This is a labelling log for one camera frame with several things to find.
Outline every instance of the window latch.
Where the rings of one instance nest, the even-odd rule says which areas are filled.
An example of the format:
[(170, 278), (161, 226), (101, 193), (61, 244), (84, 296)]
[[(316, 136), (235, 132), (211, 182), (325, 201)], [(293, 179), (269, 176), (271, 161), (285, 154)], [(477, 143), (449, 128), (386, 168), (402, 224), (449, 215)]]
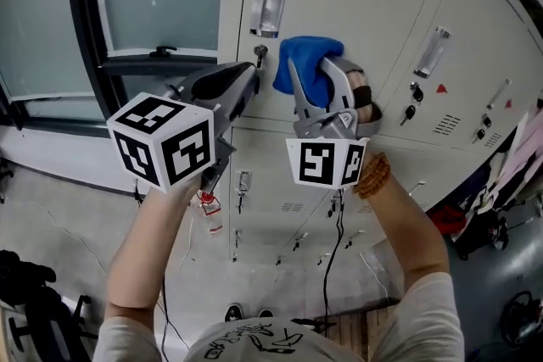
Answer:
[(170, 47), (170, 46), (158, 46), (154, 52), (151, 52), (149, 54), (150, 58), (169, 58), (170, 52), (167, 50), (173, 50), (174, 52), (177, 51), (176, 47)]

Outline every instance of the window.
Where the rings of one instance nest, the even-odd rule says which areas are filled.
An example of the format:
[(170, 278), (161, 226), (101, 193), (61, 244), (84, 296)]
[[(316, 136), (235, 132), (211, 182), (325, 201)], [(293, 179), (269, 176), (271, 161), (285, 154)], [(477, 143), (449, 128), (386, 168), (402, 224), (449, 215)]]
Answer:
[(216, 64), (221, 0), (71, 0), (77, 41), (107, 118), (136, 93)]
[(50, 129), (52, 120), (62, 119), (63, 125), (103, 125), (70, 0), (0, 0), (0, 16), (2, 99), (15, 124)]
[(216, 64), (220, 4), (0, 0), (0, 122), (108, 136), (130, 98)]

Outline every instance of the white t-shirt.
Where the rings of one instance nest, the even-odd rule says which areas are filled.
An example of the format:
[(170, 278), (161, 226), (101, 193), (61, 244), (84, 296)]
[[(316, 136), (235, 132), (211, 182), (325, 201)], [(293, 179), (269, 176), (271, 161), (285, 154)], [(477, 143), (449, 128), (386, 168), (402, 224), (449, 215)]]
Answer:
[[(100, 328), (94, 362), (160, 362), (154, 334), (134, 320), (114, 317)], [(279, 318), (252, 318), (210, 327), (187, 362), (361, 362), (347, 348)], [(452, 279), (433, 273), (407, 292), (383, 331), (372, 362), (462, 361), (464, 339)]]

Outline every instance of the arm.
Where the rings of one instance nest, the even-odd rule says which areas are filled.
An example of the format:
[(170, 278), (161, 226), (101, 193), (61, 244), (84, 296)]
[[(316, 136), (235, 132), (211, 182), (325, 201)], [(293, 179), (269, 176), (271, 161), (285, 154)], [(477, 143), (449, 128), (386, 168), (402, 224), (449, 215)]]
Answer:
[(153, 330), (168, 258), (199, 183), (198, 176), (167, 195), (149, 190), (109, 270), (105, 319), (128, 317)]
[[(364, 163), (367, 164), (372, 157), (367, 152)], [(406, 291), (430, 273), (449, 273), (449, 259), (443, 237), (392, 174), (381, 190), (367, 201), (400, 261)]]

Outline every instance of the black cable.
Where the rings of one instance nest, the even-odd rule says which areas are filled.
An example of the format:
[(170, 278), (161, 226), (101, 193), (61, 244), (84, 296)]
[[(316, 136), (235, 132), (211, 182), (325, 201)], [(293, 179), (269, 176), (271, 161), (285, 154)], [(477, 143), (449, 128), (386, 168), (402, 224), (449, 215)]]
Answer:
[(162, 337), (162, 346), (163, 346), (163, 348), (164, 348), (165, 336), (166, 336), (166, 333), (168, 332), (168, 325), (169, 325), (169, 326), (171, 326), (173, 328), (173, 330), (175, 331), (175, 333), (177, 334), (177, 336), (179, 337), (181, 342), (183, 344), (185, 344), (185, 347), (187, 348), (187, 350), (189, 350), (190, 347), (187, 345), (187, 343), (185, 343), (185, 340), (182, 338), (181, 333), (179, 333), (177, 328), (170, 321), (170, 316), (168, 315), (168, 303), (166, 302), (166, 281), (165, 281), (165, 278), (162, 279), (162, 298), (164, 299), (164, 309), (162, 309), (160, 304), (159, 304), (159, 308), (163, 312), (164, 317), (166, 318), (166, 323), (164, 325), (164, 336)]
[(162, 352), (164, 359), (166, 359), (166, 362), (170, 362), (168, 360), (168, 356), (166, 356), (166, 351), (164, 350), (164, 342), (166, 340), (166, 333), (168, 332), (168, 323), (170, 322), (170, 319), (168, 318), (168, 305), (166, 304), (166, 278), (165, 276), (162, 278), (162, 298), (164, 299), (164, 317), (166, 317), (166, 322), (164, 323), (164, 333), (162, 334), (162, 343), (160, 344), (160, 351)]
[(136, 202), (137, 202), (137, 206), (139, 207), (140, 205), (142, 205), (142, 197), (141, 195), (139, 194), (139, 191), (137, 189), (137, 179), (136, 179), (136, 185), (134, 186), (134, 199), (136, 199)]
[(332, 251), (332, 255), (330, 256), (330, 260), (328, 261), (328, 266), (326, 268), (326, 273), (324, 274), (324, 283), (322, 285), (322, 292), (324, 294), (324, 336), (328, 337), (328, 294), (327, 294), (327, 284), (328, 284), (328, 273), (330, 272), (330, 268), (332, 267), (333, 259), (336, 256), (336, 251), (338, 250), (338, 246), (341, 243), (341, 239), (343, 238), (344, 234), (344, 227), (343, 227), (343, 209), (344, 209), (344, 196), (343, 191), (339, 190), (339, 213), (338, 213), (338, 220), (336, 221), (336, 228), (338, 230), (338, 241), (336, 242), (336, 246)]

